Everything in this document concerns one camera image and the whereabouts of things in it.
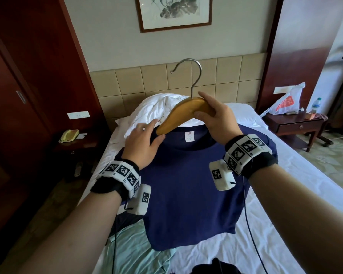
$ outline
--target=wall switch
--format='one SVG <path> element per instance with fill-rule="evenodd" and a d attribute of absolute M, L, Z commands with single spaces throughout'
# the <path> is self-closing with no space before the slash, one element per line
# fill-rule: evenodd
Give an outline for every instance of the wall switch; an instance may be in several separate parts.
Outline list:
<path fill-rule="evenodd" d="M 90 114 L 88 111 L 70 112 L 67 115 L 69 116 L 69 119 L 78 119 L 78 118 L 90 117 Z"/>
<path fill-rule="evenodd" d="M 294 85 L 290 85 L 288 87 L 275 87 L 273 94 L 280 94 L 280 93 L 287 93 L 290 92 Z"/>

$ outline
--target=beige tile wall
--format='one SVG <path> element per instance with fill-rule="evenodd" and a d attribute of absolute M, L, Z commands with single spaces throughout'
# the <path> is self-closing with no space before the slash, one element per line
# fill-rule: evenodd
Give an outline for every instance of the beige tile wall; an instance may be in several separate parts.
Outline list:
<path fill-rule="evenodd" d="M 206 92 L 223 103 L 246 103 L 253 108 L 258 99 L 266 53 L 202 59 L 202 76 L 194 94 Z M 191 86 L 199 75 L 190 61 L 90 72 L 109 128 L 115 120 L 130 115 L 147 97 L 157 93 L 191 95 Z"/>

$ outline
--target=framed painting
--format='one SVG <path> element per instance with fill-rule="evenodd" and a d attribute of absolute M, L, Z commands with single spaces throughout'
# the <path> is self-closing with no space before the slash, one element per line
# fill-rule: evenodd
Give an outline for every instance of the framed painting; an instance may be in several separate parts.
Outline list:
<path fill-rule="evenodd" d="M 212 0 L 135 0 L 141 32 L 212 24 Z"/>

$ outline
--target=telephone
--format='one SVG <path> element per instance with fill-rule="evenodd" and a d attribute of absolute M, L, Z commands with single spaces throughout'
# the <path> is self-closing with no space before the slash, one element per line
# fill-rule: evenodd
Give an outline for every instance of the telephone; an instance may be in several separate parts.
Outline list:
<path fill-rule="evenodd" d="M 59 139 L 59 143 L 70 142 L 75 140 L 79 134 L 79 130 L 66 130 Z"/>

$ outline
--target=door handle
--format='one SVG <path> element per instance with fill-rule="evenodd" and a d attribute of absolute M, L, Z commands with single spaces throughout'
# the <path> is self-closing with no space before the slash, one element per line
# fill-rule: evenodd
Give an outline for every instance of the door handle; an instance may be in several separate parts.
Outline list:
<path fill-rule="evenodd" d="M 21 99 L 21 101 L 23 102 L 23 104 L 26 104 L 27 100 L 24 98 L 23 94 L 19 90 L 17 90 L 16 92 L 17 92 L 19 98 Z"/>

